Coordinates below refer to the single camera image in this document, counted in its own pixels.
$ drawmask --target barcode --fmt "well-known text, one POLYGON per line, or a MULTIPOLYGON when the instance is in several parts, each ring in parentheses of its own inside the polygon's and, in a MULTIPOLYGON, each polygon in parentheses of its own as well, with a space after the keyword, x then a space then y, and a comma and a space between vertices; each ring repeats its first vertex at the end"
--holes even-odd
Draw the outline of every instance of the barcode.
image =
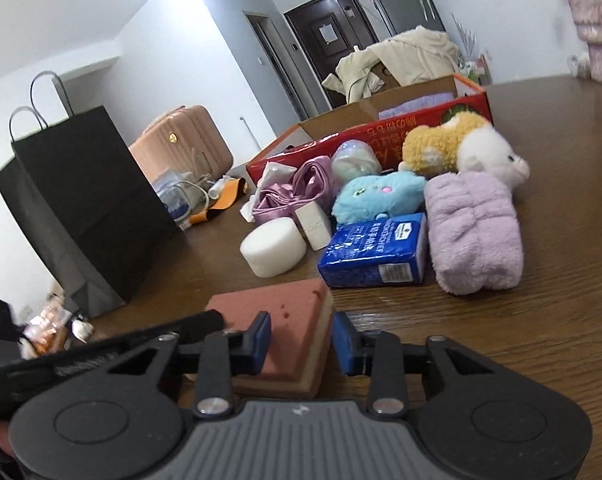
POLYGON ((412 282, 410 264, 385 264, 379 266, 379 274, 384 283, 412 282))

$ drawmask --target table surface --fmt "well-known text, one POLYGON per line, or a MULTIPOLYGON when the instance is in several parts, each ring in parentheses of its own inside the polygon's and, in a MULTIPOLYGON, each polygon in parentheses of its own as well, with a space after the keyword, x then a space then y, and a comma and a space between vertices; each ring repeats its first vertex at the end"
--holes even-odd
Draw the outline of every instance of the table surface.
MULTIPOLYGON (((496 127, 532 168, 514 201, 525 269, 508 292, 444 293, 422 286, 335 290, 337 310, 404 342, 443 334, 578 402, 594 426, 580 480, 602 479, 602 86, 569 77, 489 88, 496 127)), ((309 250, 292 271, 263 280, 239 253, 253 227, 238 207, 172 240, 132 303, 94 320, 105 335, 201 311, 214 294, 318 276, 309 250)), ((329 356, 319 397, 363 399, 367 381, 329 356)))

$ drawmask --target beige clothing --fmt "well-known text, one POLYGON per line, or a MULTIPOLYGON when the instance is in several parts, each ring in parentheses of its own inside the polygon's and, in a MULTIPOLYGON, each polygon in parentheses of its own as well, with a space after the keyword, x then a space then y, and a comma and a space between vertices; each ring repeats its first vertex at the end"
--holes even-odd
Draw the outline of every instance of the beige clothing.
POLYGON ((379 77, 370 72, 379 61, 401 86, 408 86, 457 72, 458 57, 459 47, 445 32, 419 26, 344 57, 336 76, 328 76, 323 86, 344 94, 347 102, 353 103, 380 88, 379 77))

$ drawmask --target blue tissue pack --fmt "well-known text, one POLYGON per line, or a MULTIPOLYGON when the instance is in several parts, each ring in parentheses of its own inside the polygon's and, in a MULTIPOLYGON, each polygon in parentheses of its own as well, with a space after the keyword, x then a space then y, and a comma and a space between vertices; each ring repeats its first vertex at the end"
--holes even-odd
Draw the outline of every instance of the blue tissue pack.
POLYGON ((421 283, 428 252, 424 213, 340 227, 319 262, 331 288, 421 283))

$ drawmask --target gray ribbed panel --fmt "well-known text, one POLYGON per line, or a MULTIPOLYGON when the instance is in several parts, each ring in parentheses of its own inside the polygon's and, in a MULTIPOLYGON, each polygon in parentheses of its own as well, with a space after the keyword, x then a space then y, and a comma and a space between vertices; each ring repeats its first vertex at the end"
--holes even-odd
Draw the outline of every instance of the gray ribbed panel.
POLYGON ((452 480, 408 429, 377 422, 353 401, 251 401, 223 422, 198 425, 150 480, 452 480), (305 406, 309 411, 299 411, 305 406))

